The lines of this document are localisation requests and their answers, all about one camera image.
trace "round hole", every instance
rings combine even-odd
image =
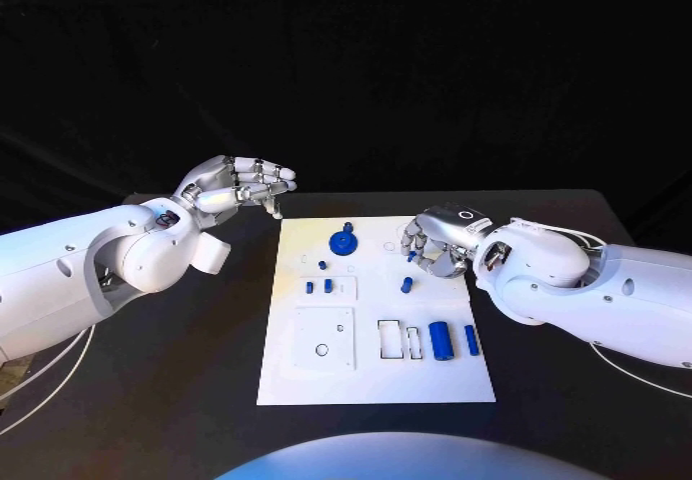
[[[628,278],[623,283],[623,294],[631,295],[634,293],[634,280]]]
[[[60,258],[55,264],[60,273],[69,278],[72,276],[72,267],[69,266],[69,263]]]

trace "table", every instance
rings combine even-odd
[[[144,201],[151,196],[130,198]],[[444,201],[630,243],[589,190],[282,195],[287,218],[415,215]],[[0,437],[0,476],[212,478],[268,452],[370,431],[447,433],[548,454],[617,478],[683,478],[692,402],[640,384],[549,325],[509,320],[473,286],[496,404],[255,405],[280,223],[243,208],[210,233],[232,244],[218,276],[190,268],[96,328],[79,370],[39,413]],[[37,356],[33,370],[62,347]],[[0,427],[40,402],[78,351],[10,403]],[[610,355],[692,391],[689,372]]]

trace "robotic hand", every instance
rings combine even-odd
[[[442,250],[437,259],[422,256],[428,238]],[[692,257],[605,245],[587,233],[519,218],[497,226],[454,204],[415,217],[401,245],[438,277],[460,276],[468,260],[477,287],[517,322],[552,323],[594,345],[692,368]]]
[[[248,204],[281,218],[275,195],[295,173],[259,159],[219,155],[170,198],[121,205],[0,236],[0,363],[55,345],[192,265],[216,274],[230,246],[205,229]]]

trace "white board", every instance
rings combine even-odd
[[[464,325],[474,324],[465,281],[463,277],[447,280],[431,276],[414,263],[406,263],[399,253],[401,233],[411,219],[350,217],[282,221],[258,405],[494,402],[483,349],[481,355],[473,357],[465,342]],[[340,257],[329,250],[329,238],[346,221],[353,224],[357,249]],[[435,247],[429,245],[427,255],[434,254]],[[318,268],[320,260],[327,262],[326,270]],[[405,277],[414,279],[408,294],[401,292]],[[334,296],[323,293],[327,278],[334,280]],[[307,281],[314,285],[311,295],[305,293]],[[303,322],[305,326],[300,319],[307,310],[317,309],[320,312],[307,314],[308,322],[324,318],[329,325],[346,310],[352,311],[349,368],[343,365],[343,352],[336,360],[330,357],[337,350],[329,350],[323,359],[329,357],[339,368],[320,368],[327,362],[316,363],[318,359],[310,358],[316,348],[311,343],[324,343],[320,338],[331,335],[331,326],[324,327],[324,335],[316,332],[305,337],[303,332],[303,338],[295,340],[297,324]],[[380,359],[378,320],[399,320],[403,359]],[[440,320],[450,327],[455,354],[445,362],[434,359],[428,332],[428,324]],[[419,332],[419,360],[409,358],[409,327]],[[336,336],[329,342],[341,339]],[[298,365],[297,355],[305,355]]]

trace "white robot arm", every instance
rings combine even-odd
[[[281,218],[274,196],[295,173],[219,155],[171,198],[122,205],[0,236],[0,363],[75,335],[137,297],[160,292],[192,265],[216,274],[230,246],[203,230],[243,204]]]
[[[428,237],[442,250],[434,260],[422,256]],[[519,218],[497,226],[453,204],[416,216],[402,254],[447,278],[473,261],[478,288],[517,322],[551,323],[594,345],[692,368],[690,257],[605,245],[592,235]]]

